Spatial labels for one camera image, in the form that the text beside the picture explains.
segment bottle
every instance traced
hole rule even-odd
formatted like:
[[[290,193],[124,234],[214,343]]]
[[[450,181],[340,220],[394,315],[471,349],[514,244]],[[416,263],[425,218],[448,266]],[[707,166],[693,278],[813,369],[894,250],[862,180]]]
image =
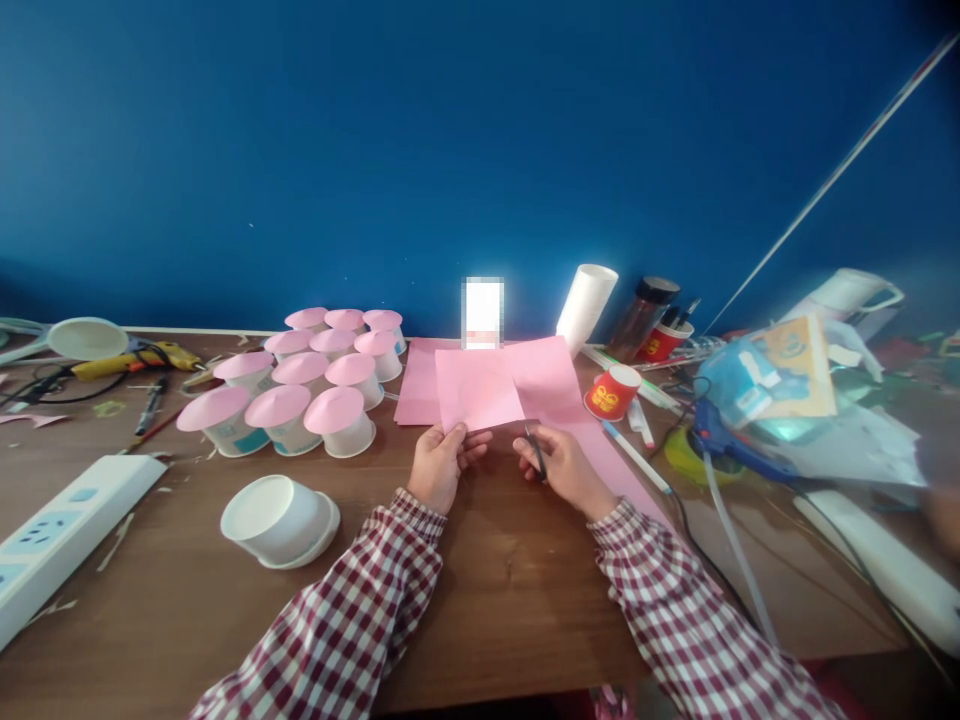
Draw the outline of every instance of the bottle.
[[[650,331],[657,326],[670,301],[680,292],[672,280],[645,277],[637,285],[636,297],[617,322],[607,355],[622,363],[633,362]]]

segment hand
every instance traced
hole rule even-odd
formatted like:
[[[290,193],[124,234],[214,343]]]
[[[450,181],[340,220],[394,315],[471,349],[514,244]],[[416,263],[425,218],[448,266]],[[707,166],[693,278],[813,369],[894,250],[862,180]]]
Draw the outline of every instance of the hand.
[[[536,425],[530,433],[540,442],[547,484],[560,497],[587,516],[590,522],[603,520],[619,503],[583,454],[580,443],[569,433]],[[513,441],[520,455],[520,471],[527,480],[536,478],[537,453],[524,438]]]
[[[434,425],[417,440],[407,492],[435,513],[446,515],[457,494],[460,473],[484,456],[492,439],[489,430],[467,434],[463,423],[444,437],[443,426]]]

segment paper roll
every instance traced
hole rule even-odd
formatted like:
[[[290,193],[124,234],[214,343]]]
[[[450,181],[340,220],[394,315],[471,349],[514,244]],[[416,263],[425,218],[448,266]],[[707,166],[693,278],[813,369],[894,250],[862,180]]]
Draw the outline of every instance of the paper roll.
[[[590,337],[606,307],[610,293],[620,276],[601,265],[581,265],[573,278],[567,302],[557,321],[557,335],[567,342],[571,355],[576,355]]]

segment yellow glue gun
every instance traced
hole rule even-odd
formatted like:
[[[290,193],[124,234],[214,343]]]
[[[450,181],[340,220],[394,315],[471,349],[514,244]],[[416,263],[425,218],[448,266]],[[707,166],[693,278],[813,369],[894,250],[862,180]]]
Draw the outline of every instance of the yellow glue gun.
[[[169,367],[171,365],[178,370],[188,372],[206,369],[199,357],[176,343],[155,342],[135,353],[80,363],[74,365],[70,370],[78,379],[87,382],[107,375],[116,375],[120,372],[138,372],[147,367]]]

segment red paper cup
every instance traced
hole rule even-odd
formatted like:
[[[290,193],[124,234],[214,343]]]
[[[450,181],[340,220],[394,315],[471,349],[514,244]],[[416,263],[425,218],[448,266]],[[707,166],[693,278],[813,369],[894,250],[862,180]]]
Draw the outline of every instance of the red paper cup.
[[[637,352],[637,362],[661,362],[670,357],[680,343],[693,335],[693,325],[684,323],[683,327],[672,329],[660,324],[657,325],[647,341],[640,346]]]
[[[640,373],[629,365],[611,365],[583,396],[583,404],[594,417],[616,422],[626,415],[642,382]]]

